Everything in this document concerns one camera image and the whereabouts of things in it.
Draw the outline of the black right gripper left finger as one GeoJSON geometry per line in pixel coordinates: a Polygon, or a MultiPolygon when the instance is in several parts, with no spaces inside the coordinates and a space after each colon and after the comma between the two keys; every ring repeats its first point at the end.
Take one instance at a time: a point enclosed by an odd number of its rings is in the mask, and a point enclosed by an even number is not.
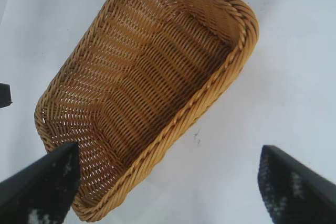
{"type": "Polygon", "coordinates": [[[1,182],[1,223],[63,223],[79,184],[78,143],[63,143],[1,182]]]}

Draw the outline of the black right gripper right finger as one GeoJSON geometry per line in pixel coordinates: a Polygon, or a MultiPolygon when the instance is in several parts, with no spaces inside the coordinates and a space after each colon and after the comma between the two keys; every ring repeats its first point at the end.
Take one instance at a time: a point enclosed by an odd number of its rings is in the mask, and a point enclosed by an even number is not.
{"type": "Polygon", "coordinates": [[[335,223],[335,184],[274,145],[262,147],[258,188],[273,223],[335,223]]]}

